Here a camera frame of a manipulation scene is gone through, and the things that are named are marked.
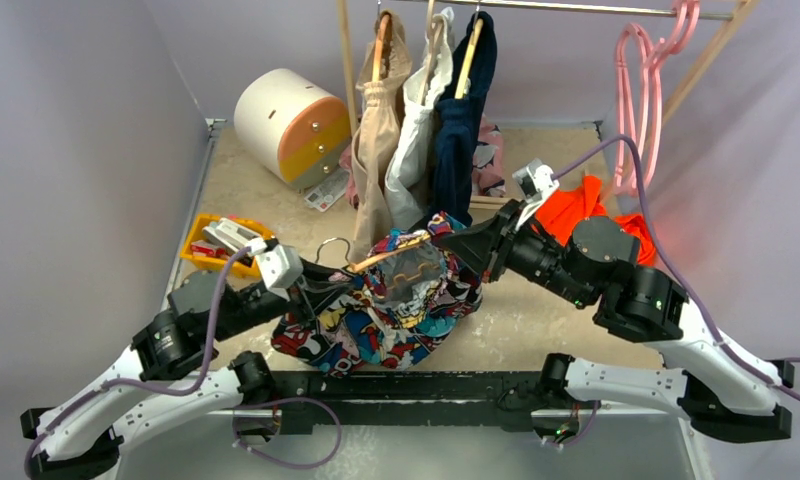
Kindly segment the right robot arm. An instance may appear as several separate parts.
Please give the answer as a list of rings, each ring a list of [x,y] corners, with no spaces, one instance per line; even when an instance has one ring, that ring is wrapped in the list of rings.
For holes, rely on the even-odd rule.
[[[787,361],[757,358],[709,329],[693,296],[666,273],[638,261],[636,237],[614,220],[590,216],[565,243],[510,201],[488,221],[435,237],[484,281],[512,271],[578,309],[592,308],[610,335],[658,352],[657,369],[615,367],[554,353],[536,390],[552,407],[612,401],[687,420],[710,438],[748,444],[786,440],[792,414],[776,395],[791,386]]]

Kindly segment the colourful comic print shorts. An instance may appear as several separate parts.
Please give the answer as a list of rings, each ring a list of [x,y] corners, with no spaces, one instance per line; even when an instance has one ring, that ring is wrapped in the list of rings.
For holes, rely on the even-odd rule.
[[[437,213],[414,231],[392,230],[370,250],[394,250],[418,237],[464,229]],[[344,378],[365,365],[406,370],[433,353],[482,302],[482,282],[455,255],[431,241],[359,273],[361,290],[342,295],[316,321],[282,317],[271,346],[324,375]]]

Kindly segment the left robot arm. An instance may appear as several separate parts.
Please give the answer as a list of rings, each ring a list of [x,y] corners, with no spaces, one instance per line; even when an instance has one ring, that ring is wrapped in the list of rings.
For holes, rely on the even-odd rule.
[[[216,342],[288,314],[313,320],[359,281],[297,262],[284,290],[264,281],[235,290],[227,282],[230,268],[187,276],[166,308],[87,387],[59,406],[21,415],[22,434],[31,442],[27,478],[111,479],[131,448],[218,410],[306,403],[339,422],[326,403],[283,386],[260,353],[243,352],[217,370],[211,363]]]

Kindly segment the wooden hanger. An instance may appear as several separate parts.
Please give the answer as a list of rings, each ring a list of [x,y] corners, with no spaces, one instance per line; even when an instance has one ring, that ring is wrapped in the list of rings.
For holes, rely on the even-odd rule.
[[[432,240],[432,238],[433,236],[430,233],[425,233],[424,231],[422,231],[418,237],[411,239],[407,243],[397,246],[394,250],[378,253],[358,263],[348,262],[348,265],[346,267],[343,267],[343,270],[349,272],[350,274],[362,273],[368,270],[369,268],[373,267],[377,263],[382,262],[392,256],[399,255],[401,252],[411,250],[414,248],[419,248],[422,245],[429,243]],[[315,263],[320,262],[320,256],[323,248],[333,242],[343,242],[345,244],[346,251],[344,258],[346,260],[349,260],[349,253],[352,248],[352,243],[348,239],[343,237],[331,237],[324,240],[316,249],[315,260],[314,260]]]

